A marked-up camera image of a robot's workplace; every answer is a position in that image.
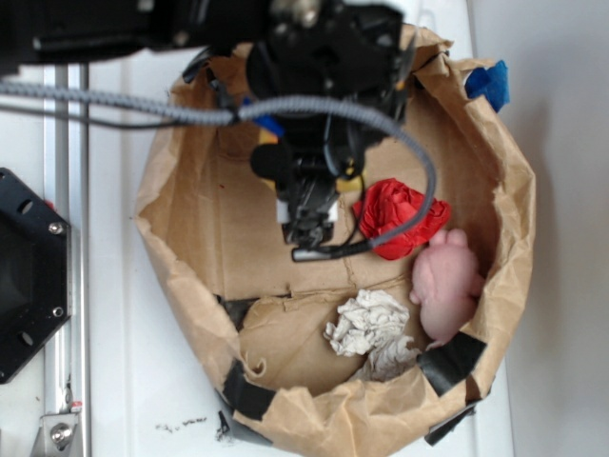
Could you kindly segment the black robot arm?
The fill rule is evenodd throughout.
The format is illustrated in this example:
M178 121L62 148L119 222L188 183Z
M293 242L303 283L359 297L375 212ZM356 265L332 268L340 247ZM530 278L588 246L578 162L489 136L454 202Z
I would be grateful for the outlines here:
M407 232L414 217L361 242L330 244L340 180L363 174L365 152L396 136L413 57L401 43L403 16L390 6L348 1L5 1L1 73L22 65L88 64L139 50L195 48L191 81L215 57L251 47L252 102L237 102L216 72L213 126L252 121L272 134L250 165L272 182L278 219L297 262L350 256Z

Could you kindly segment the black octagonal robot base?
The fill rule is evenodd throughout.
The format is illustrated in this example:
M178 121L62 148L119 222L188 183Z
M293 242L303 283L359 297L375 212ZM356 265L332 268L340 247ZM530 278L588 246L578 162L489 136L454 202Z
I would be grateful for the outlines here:
M1 169L1 383L8 384L69 318L70 225Z

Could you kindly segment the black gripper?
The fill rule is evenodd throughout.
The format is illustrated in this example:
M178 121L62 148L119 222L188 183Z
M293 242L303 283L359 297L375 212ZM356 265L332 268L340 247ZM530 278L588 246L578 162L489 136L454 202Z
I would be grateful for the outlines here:
M350 102L401 121L409 72L403 13L381 2L273 1L270 29L252 49L247 82L258 101L287 96ZM363 178L365 152L384 133L321 109L271 113L258 123L276 140L253 150L254 173L273 183L277 221L296 262L354 255L331 245L338 183Z

